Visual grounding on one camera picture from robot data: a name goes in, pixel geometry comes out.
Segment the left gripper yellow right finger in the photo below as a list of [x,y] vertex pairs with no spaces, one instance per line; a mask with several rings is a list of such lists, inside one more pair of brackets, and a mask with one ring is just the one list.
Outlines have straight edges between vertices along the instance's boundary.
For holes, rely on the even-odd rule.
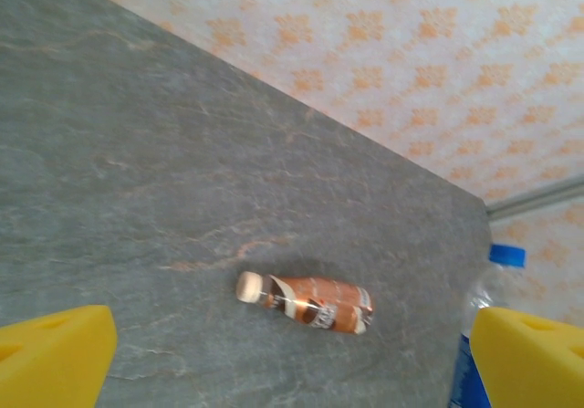
[[470,347],[492,408],[584,408],[584,328],[489,307]]

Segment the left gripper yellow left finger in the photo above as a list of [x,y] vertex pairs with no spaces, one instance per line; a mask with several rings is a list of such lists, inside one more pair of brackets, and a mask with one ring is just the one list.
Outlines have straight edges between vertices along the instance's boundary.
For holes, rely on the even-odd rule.
[[116,347],[104,305],[0,327],[0,408],[95,408]]

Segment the blue-cap cola bottle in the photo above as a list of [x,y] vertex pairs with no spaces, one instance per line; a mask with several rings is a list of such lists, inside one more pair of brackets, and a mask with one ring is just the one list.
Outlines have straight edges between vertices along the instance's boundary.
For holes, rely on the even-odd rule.
[[481,309],[511,305],[519,292],[526,260],[527,252],[523,248],[490,246],[487,266],[469,287],[464,299],[462,329],[446,408],[491,408],[471,352],[470,334]]

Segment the brown coffee drink bottle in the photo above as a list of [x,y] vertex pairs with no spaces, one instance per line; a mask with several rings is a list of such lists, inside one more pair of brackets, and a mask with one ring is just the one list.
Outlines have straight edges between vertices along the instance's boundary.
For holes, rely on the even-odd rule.
[[373,318],[373,301],[365,288],[329,278],[245,271],[235,294],[244,303],[277,310],[314,329],[360,335]]

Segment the aluminium frame post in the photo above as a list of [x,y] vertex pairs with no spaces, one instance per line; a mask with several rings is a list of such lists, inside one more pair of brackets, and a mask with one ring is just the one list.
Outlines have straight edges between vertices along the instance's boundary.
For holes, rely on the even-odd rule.
[[488,205],[489,221],[523,214],[584,196],[584,174]]

